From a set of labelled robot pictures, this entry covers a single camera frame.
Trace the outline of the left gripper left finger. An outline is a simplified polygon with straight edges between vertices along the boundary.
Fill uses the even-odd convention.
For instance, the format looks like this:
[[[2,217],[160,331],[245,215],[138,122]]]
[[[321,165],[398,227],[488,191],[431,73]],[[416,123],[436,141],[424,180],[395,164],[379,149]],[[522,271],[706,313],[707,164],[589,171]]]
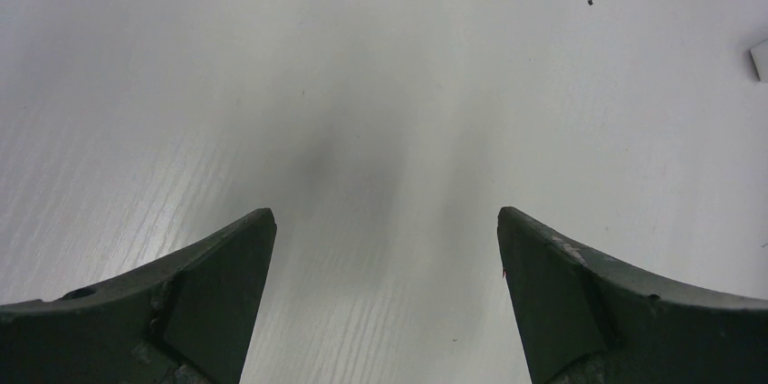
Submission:
[[[257,209],[54,301],[1,309],[4,383],[237,383],[277,225]]]

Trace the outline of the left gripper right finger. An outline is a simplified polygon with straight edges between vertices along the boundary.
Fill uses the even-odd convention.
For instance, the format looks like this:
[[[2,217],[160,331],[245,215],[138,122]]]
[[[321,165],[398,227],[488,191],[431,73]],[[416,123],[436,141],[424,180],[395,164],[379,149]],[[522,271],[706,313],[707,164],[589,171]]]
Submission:
[[[764,383],[767,303],[653,274],[513,207],[497,238],[534,383]]]

